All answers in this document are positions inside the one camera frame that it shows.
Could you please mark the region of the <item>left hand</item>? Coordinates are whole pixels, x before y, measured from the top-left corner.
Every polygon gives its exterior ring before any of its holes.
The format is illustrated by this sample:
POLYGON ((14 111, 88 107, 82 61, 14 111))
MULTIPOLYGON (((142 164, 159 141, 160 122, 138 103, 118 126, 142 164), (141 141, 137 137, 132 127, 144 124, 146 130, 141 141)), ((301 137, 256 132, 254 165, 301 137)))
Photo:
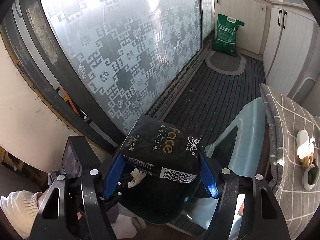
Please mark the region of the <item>left hand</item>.
POLYGON ((56 171, 51 171, 48 173, 48 186, 49 186, 49 188, 37 198, 38 209, 41 207, 42 202, 44 201, 47 193, 49 192, 49 190, 51 188, 52 183, 56 180, 56 178, 57 178, 56 171))

